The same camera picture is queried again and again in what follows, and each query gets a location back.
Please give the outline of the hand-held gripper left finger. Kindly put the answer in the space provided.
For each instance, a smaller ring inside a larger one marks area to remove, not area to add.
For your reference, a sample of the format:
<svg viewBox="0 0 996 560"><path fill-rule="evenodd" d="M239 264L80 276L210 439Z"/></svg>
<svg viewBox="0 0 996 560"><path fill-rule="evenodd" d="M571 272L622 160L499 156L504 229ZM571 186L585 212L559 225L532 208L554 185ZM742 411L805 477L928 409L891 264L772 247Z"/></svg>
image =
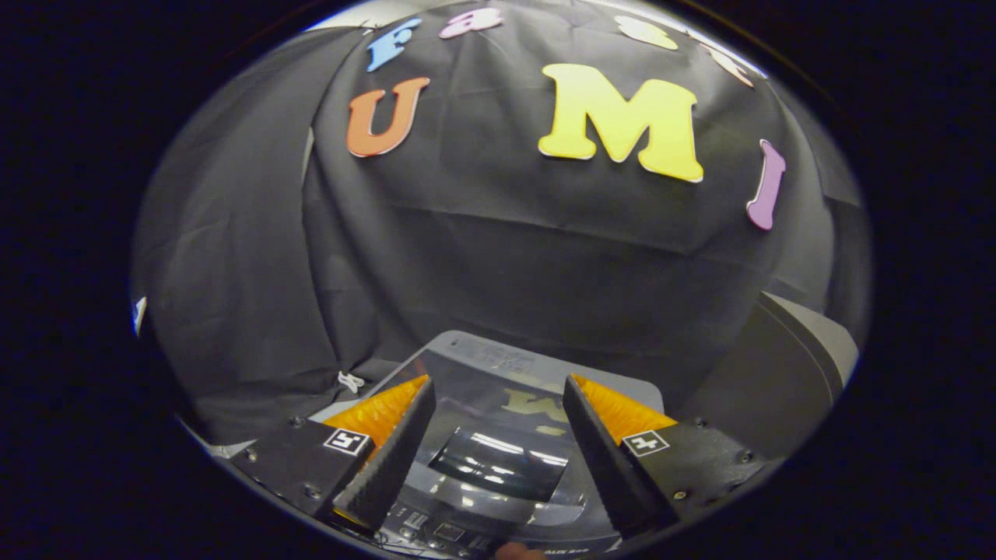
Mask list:
<svg viewBox="0 0 996 560"><path fill-rule="evenodd" d="M417 376L326 421L289 419L232 462L303 514L374 533L405 485L436 409L433 380Z"/></svg>

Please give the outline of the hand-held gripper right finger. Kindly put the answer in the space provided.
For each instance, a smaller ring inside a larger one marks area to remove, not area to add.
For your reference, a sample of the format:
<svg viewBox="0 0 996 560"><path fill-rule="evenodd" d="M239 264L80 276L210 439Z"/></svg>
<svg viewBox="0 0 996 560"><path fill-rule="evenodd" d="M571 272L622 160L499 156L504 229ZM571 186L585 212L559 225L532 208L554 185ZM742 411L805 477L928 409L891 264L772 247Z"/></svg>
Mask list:
<svg viewBox="0 0 996 560"><path fill-rule="evenodd" d="M693 525L767 474L767 457L706 422L679 422L572 373L563 410L613 528L644 537Z"/></svg>

